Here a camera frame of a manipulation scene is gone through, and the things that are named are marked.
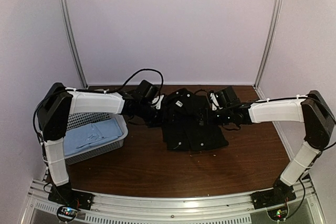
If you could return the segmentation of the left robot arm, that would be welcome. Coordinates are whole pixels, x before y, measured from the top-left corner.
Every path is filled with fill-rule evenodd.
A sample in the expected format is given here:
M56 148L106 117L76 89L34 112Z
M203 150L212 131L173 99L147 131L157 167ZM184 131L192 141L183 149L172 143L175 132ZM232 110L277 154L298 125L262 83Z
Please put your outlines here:
M151 124L160 119L163 99L160 88L145 80L131 91L122 88L114 91L81 90L54 83L36 106L33 129L41 144L56 198L64 205L71 205L76 199L64 154L70 116L83 113L127 115L140 117Z

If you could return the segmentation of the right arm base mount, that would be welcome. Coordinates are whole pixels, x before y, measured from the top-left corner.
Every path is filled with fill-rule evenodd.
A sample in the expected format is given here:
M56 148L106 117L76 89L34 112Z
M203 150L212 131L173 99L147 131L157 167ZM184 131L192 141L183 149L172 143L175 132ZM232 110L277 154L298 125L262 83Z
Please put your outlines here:
M293 187L276 187L264 191L256 191L251 194L254 209L268 208L285 204L287 201L295 200L296 194Z

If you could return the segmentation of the black long sleeve shirt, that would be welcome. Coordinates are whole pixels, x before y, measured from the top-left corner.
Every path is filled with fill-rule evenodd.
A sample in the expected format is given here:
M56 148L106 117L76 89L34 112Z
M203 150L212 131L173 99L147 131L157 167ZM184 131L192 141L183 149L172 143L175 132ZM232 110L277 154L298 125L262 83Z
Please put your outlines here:
M162 106L166 107L166 116L161 129L167 150L198 152L229 145L218 125L198 125L195 105L201 103L208 104L207 97L186 88L164 98Z

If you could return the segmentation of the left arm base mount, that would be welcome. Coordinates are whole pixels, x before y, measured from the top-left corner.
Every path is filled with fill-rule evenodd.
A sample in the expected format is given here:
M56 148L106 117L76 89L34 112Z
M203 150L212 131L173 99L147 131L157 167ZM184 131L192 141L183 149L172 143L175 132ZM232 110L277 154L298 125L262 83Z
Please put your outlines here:
M93 194L73 189L52 187L48 195L48 200L75 209L90 210Z

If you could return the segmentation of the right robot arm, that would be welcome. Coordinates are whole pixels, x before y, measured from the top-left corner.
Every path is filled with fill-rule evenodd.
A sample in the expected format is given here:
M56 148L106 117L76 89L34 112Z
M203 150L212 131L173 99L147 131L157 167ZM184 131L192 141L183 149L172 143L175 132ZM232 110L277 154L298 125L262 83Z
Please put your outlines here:
M305 137L299 150L275 180L269 192L272 203L279 204L289 196L291 187L308 171L316 159L335 146L330 142L335 116L317 90L289 98L241 102L232 87L208 94L209 108L200 109L199 124L241 125L264 122L299 122Z

